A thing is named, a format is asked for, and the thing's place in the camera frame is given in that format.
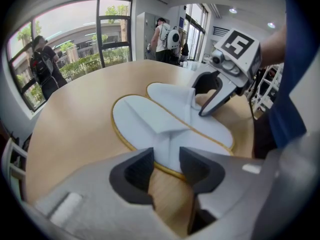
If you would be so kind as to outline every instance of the slipper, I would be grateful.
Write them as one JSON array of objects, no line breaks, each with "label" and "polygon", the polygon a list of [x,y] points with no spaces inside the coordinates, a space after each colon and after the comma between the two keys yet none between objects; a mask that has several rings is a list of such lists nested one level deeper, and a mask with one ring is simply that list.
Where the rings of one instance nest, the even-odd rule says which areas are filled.
[{"label": "slipper", "polygon": [[131,150],[152,147],[155,167],[184,179],[180,168],[180,147],[232,155],[222,143],[197,131],[153,100],[140,95],[126,95],[111,109],[112,126]]},{"label": "slipper", "polygon": [[146,88],[147,97],[197,131],[223,143],[229,149],[234,147],[231,132],[212,116],[199,116],[201,106],[196,103],[196,90],[192,87],[166,83],[151,83]]}]

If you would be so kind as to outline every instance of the chair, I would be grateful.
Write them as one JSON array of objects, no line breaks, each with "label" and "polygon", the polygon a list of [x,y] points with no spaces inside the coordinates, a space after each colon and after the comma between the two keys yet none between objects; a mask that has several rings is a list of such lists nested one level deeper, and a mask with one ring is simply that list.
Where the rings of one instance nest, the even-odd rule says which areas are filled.
[{"label": "chair", "polygon": [[12,138],[10,138],[2,154],[1,171],[5,181],[19,201],[24,199],[26,177],[24,168],[26,161],[27,152],[15,144]]}]

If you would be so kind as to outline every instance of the white tank top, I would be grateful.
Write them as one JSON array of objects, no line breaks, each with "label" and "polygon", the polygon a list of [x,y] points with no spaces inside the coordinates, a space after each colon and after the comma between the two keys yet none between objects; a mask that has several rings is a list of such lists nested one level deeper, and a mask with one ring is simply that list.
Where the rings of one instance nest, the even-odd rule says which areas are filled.
[{"label": "white tank top", "polygon": [[162,41],[161,39],[164,38],[164,34],[166,32],[166,29],[167,30],[170,29],[170,25],[167,24],[167,23],[163,23],[160,26],[157,26],[157,29],[159,29],[159,37],[158,37],[158,43],[157,43],[157,46],[156,46],[156,52],[161,52],[161,51],[164,51],[166,49],[166,47],[165,47],[166,42]]}]

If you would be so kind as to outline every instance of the window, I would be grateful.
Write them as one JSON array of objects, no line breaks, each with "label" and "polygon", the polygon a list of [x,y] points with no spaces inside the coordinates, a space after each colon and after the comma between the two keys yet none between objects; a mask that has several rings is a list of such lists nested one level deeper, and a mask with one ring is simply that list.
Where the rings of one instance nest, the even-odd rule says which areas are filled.
[{"label": "window", "polygon": [[132,60],[131,2],[71,2],[32,18],[11,36],[7,43],[11,75],[31,111],[46,102],[30,68],[34,37],[41,35],[48,40],[47,45],[59,57],[57,67],[67,82],[104,67],[129,62]]},{"label": "window", "polygon": [[189,60],[198,61],[207,25],[208,12],[201,4],[188,4],[183,30],[187,31]]},{"label": "window", "polygon": [[130,16],[130,2],[123,0],[100,0],[99,16]]}]

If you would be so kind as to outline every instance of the backpack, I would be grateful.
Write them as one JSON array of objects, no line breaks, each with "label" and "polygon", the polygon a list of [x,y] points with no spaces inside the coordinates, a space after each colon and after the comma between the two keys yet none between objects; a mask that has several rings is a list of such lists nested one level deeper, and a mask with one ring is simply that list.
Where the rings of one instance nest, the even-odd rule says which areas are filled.
[{"label": "backpack", "polygon": [[34,78],[40,86],[43,86],[48,80],[52,79],[54,66],[47,54],[35,51],[32,56],[30,67]]}]

